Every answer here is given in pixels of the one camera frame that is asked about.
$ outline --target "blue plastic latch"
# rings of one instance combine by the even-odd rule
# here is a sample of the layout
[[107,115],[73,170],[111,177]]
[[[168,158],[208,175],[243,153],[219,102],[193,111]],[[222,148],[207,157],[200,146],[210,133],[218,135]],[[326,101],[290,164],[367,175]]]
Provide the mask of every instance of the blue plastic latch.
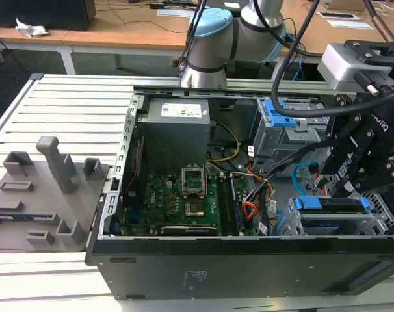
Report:
[[[279,99],[279,102],[283,108],[288,109],[283,99]],[[270,124],[273,127],[287,127],[287,128],[296,127],[295,120],[293,120],[291,117],[282,116],[281,114],[278,114],[276,112],[271,99],[265,99],[265,112],[269,115]]]
[[317,197],[300,196],[295,198],[295,208],[300,209],[317,209],[321,210],[321,202]]
[[371,203],[369,202],[369,200],[366,197],[360,198],[360,202],[361,202],[361,204],[363,205],[363,208],[366,211],[370,211],[371,210],[371,207],[372,207]]

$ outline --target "red cable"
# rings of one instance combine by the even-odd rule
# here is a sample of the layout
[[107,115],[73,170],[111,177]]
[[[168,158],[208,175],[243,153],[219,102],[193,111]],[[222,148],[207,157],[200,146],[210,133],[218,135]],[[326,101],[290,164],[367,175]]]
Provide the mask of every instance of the red cable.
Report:
[[132,178],[131,182],[129,182],[127,188],[125,189],[125,192],[124,192],[124,193],[126,193],[126,192],[131,188],[133,182],[135,181],[135,178],[136,178],[137,175],[138,175],[138,169],[139,169],[139,168],[138,168],[138,164],[139,164],[139,147],[140,147],[140,140],[138,140],[137,155],[136,155],[136,157],[135,157],[135,173],[134,173],[134,175],[133,175],[133,178]]

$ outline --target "screw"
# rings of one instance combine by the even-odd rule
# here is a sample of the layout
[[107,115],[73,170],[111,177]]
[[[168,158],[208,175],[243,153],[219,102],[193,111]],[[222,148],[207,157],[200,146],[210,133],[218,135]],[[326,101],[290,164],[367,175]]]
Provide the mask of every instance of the screw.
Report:
[[366,89],[373,95],[373,96],[377,96],[379,95],[379,90],[376,89],[373,84],[368,84]]

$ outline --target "crumpled paper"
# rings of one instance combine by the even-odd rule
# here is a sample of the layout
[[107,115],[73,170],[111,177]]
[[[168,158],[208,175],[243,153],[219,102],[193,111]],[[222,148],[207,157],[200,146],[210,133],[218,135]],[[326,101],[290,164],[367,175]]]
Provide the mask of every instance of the crumpled paper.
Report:
[[18,19],[16,19],[15,29],[17,29],[22,36],[31,38],[32,36],[42,36],[45,34],[49,34],[46,31],[44,26],[31,26],[24,23],[21,23]]

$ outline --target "paper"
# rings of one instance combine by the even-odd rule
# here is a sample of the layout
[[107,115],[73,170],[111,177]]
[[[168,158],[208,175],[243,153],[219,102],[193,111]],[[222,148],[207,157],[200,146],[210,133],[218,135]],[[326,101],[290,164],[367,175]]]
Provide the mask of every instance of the paper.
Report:
[[17,29],[22,36],[31,38],[32,36],[43,36],[48,34],[46,28],[44,26],[31,26],[24,23],[21,23],[18,19],[16,19],[16,26]]
[[268,228],[262,222],[259,223],[259,230],[264,234],[268,235]]
[[249,146],[248,146],[248,155],[249,155],[250,157],[255,156],[255,146],[253,146],[253,145],[249,145]]
[[157,15],[160,16],[177,16],[181,18],[190,18],[194,14],[194,11],[186,10],[158,10]]
[[271,200],[270,201],[270,206],[269,206],[269,211],[272,211],[273,213],[276,213],[276,200]]
[[360,21],[327,21],[333,27],[373,29],[371,26]]
[[240,8],[239,4],[236,2],[225,2],[224,6],[226,8]]

